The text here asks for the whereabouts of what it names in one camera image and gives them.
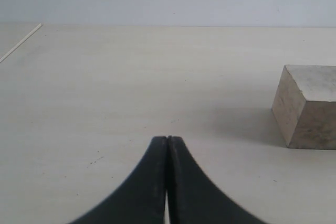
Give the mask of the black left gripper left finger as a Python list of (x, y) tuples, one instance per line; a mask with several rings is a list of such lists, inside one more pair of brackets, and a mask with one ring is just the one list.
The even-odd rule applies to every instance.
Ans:
[(164, 223), (166, 155), (167, 137), (155, 136), (127, 179), (72, 223)]

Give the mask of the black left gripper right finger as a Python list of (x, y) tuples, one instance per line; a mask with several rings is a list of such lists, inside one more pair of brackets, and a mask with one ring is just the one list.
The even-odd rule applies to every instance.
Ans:
[(184, 140), (167, 138), (170, 223), (264, 223), (227, 197), (202, 171)]

